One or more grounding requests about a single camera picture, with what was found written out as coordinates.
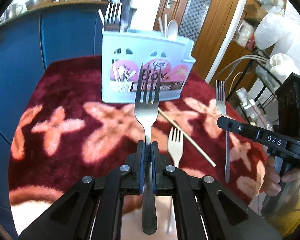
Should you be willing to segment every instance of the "metal fork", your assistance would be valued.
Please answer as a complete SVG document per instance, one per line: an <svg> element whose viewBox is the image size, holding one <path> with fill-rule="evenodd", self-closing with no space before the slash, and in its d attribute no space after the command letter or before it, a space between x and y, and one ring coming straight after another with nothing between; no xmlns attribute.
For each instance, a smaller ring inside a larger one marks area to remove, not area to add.
<svg viewBox="0 0 300 240"><path fill-rule="evenodd" d="M226 100L225 100L225 83L216 81L216 105L222 116L226 116ZM230 179L230 154L229 154L229 132L226 131L226 167L225 167L225 182Z"/></svg>
<svg viewBox="0 0 300 240"><path fill-rule="evenodd" d="M154 189L152 181L152 163L151 163L151 127L158 117L159 107L159 90L160 90L160 79L161 79L161 68L159 70L157 84L155 88L154 100L152 101L152 94L154 91L154 73L152 73L151 86L149 91L149 97L147 98L148 88L148 77L149 77L149 65L146 72L146 81L144 83L143 100L141 102L141 90L142 90L142 77L143 77L143 64L140 68L139 80L136 92L136 101L134 114L138 122L143 126L146 137L146 151L145 151L145 174L144 174L144 185L143 185L143 200L142 200L142 229L147 235L154 234L157 230L157 215L155 210L154 202Z"/></svg>
<svg viewBox="0 0 300 240"><path fill-rule="evenodd" d="M121 18L121 11L122 11L122 3L109 3L108 8L106 11L105 16L105 24L104 24L104 30L105 31L112 31L112 32L118 32L120 31L120 18Z"/></svg>
<svg viewBox="0 0 300 240"><path fill-rule="evenodd" d="M175 167L179 167L179 162L181 160L183 154L183 132L178 128L171 128L169 139L168 139L168 152L173 160L173 164ZM171 198L170 203L170 218L168 223L168 234L173 233L174 224L176 222L174 209L173 209L173 201Z"/></svg>

